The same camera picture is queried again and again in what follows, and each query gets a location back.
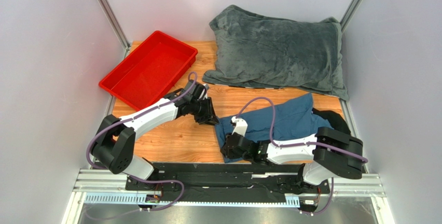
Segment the aluminium frame post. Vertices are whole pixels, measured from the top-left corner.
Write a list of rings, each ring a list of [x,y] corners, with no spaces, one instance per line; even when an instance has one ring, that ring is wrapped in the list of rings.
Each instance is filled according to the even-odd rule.
[[[99,4],[101,5],[111,27],[113,28],[117,38],[119,39],[121,45],[123,48],[128,51],[131,47],[131,43],[129,42],[128,38],[126,37],[120,23],[117,20],[117,17],[112,10],[112,7],[108,0],[98,0]]]
[[[347,7],[341,21],[341,30],[344,33],[346,28],[348,27],[352,17],[354,16],[355,12],[357,11],[358,7],[362,3],[363,0],[351,0],[349,6]]]

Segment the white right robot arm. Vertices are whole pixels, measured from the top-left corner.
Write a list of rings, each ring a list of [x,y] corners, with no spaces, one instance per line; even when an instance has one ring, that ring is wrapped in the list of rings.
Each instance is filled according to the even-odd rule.
[[[305,161],[297,173],[298,182],[309,186],[317,186],[335,176],[361,179],[363,165],[368,162],[362,150],[360,139],[327,127],[320,127],[307,137],[287,141],[254,142],[247,139],[243,131],[234,131],[227,134],[220,148],[226,159],[257,164]]]

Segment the red plastic tray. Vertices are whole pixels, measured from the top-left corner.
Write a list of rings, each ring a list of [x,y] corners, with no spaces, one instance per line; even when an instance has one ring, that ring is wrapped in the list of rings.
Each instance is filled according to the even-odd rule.
[[[198,50],[153,32],[99,82],[99,87],[139,111],[160,100],[190,69]]]

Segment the right aluminium frame post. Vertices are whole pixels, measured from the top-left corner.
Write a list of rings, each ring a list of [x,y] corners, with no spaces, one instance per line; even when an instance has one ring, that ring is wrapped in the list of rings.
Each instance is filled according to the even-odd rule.
[[[347,7],[341,21],[341,30],[344,33],[346,28],[348,27],[352,17],[354,16],[355,12],[357,11],[358,7],[362,3],[363,0],[351,0],[349,6]]]

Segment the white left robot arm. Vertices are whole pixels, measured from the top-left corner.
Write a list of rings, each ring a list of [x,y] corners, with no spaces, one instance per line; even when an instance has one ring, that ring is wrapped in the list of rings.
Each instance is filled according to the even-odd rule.
[[[135,155],[135,142],[157,126],[185,115],[192,115],[198,124],[217,125],[219,121],[208,89],[208,85],[190,80],[185,88],[168,93],[134,114],[120,118],[106,116],[88,145],[87,158],[95,157],[102,169],[113,174],[149,179],[155,167]]]

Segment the blue t shirt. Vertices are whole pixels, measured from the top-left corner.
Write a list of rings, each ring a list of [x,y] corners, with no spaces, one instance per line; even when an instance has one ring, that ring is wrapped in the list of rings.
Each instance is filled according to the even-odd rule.
[[[312,113],[313,96],[308,93],[275,106],[272,136],[275,141],[299,139],[317,133],[318,128],[331,128],[330,123]],[[269,139],[273,117],[271,106],[242,113],[247,123],[245,138],[258,142]]]

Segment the grey plush pillow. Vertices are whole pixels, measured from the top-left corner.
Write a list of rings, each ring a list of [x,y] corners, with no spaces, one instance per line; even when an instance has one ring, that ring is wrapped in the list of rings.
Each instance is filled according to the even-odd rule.
[[[217,45],[215,68],[203,80],[244,88],[293,87],[347,101],[342,29],[329,17],[298,22],[230,5],[209,24]]]

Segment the left aluminium frame post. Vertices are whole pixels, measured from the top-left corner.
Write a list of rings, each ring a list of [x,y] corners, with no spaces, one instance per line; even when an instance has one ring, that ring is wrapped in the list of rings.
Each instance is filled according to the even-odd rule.
[[[99,4],[101,5],[111,27],[113,28],[117,38],[119,39],[121,45],[123,48],[128,51],[131,47],[131,43],[129,42],[128,38],[126,37],[120,23],[117,20],[117,17],[112,10],[112,7],[108,0],[98,0]]]

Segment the black baseball cap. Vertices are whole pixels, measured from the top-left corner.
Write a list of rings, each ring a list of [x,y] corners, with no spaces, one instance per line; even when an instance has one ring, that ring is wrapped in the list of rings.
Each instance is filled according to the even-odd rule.
[[[315,108],[312,108],[312,113],[327,120],[334,130],[340,131],[347,135],[351,135],[351,131],[347,122],[340,114],[331,110],[318,110]]]

